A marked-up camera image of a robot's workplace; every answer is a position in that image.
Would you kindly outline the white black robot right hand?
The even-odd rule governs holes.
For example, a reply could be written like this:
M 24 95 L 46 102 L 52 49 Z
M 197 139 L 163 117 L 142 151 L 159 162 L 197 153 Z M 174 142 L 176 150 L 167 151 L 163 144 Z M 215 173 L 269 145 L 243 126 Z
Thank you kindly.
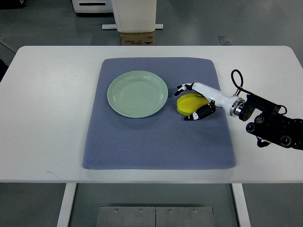
M 213 114 L 217 107 L 223 108 L 227 115 L 235 117 L 237 115 L 236 110 L 244 103 L 243 99 L 238 96 L 225 96 L 221 91 L 199 82 L 182 84 L 177 86 L 177 89 L 174 96 L 178 96 L 183 91 L 193 90 L 209 101 L 209 103 L 186 116 L 184 118 L 185 121 L 196 121 L 206 118 Z

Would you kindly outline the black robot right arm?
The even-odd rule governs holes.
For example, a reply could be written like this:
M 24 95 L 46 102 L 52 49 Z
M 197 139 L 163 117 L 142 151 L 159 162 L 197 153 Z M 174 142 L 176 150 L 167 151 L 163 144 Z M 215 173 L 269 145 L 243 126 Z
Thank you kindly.
M 240 92 L 247 93 L 247 100 L 235 105 L 233 113 L 245 122 L 252 116 L 254 110 L 261 111 L 261 114 L 246 126 L 246 132 L 256 136 L 258 147 L 263 148 L 274 143 L 284 148 L 303 149 L 302 119 L 286 117 L 285 106 L 275 104 L 243 89 L 243 76 L 239 70 L 234 69 L 231 72 L 231 79 L 237 88 L 236 96 Z

